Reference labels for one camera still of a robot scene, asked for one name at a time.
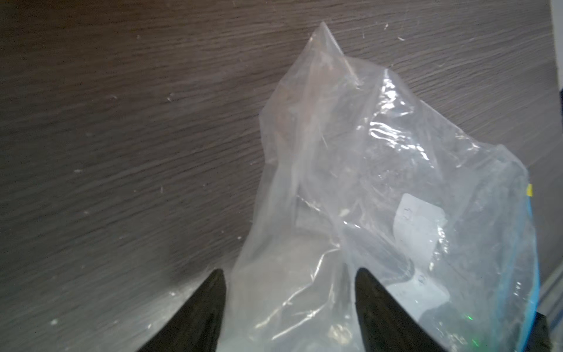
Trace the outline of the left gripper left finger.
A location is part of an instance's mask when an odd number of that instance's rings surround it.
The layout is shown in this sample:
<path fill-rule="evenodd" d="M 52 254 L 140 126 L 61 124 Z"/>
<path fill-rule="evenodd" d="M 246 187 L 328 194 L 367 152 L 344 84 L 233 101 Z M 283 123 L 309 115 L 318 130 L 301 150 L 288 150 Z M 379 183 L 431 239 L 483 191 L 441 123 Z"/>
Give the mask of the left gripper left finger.
<path fill-rule="evenodd" d="M 169 322 L 139 350 L 216 351 L 226 297 L 224 271 L 215 269 Z"/>

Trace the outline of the clear zipper bag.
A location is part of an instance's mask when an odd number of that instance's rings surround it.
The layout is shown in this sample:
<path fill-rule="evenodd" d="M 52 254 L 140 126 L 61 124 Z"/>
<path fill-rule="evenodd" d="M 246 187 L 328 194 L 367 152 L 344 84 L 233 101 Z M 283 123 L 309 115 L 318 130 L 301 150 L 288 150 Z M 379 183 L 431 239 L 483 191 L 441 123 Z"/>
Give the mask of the clear zipper bag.
<path fill-rule="evenodd" d="M 522 351 L 539 296 L 529 173 L 326 24 L 261 111 L 265 166 L 220 351 L 364 351 L 366 269 L 447 351 Z"/>

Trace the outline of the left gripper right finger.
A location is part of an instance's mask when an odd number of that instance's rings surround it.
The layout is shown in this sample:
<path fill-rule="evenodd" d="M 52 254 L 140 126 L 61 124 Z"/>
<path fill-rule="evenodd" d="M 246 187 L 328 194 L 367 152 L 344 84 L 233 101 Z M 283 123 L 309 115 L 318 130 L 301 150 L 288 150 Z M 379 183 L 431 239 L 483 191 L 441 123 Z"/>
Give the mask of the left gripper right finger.
<path fill-rule="evenodd" d="M 366 351 L 444 351 L 366 268 L 357 271 L 355 295 Z"/>

